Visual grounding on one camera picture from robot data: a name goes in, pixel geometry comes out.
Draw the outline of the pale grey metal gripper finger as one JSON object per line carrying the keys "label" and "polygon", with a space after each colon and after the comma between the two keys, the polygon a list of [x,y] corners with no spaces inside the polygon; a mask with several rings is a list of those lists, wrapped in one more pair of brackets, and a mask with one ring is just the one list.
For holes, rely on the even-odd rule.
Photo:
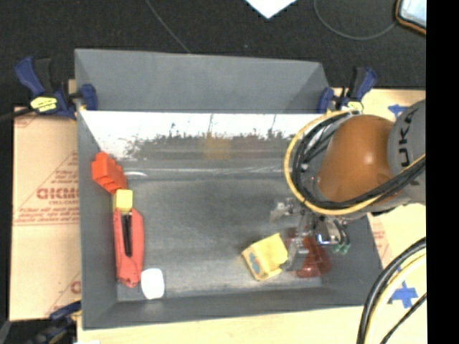
{"label": "pale grey metal gripper finger", "polygon": [[288,259],[285,263],[287,271],[302,269],[304,262],[309,255],[309,248],[304,246],[302,238],[294,238],[288,246]]}

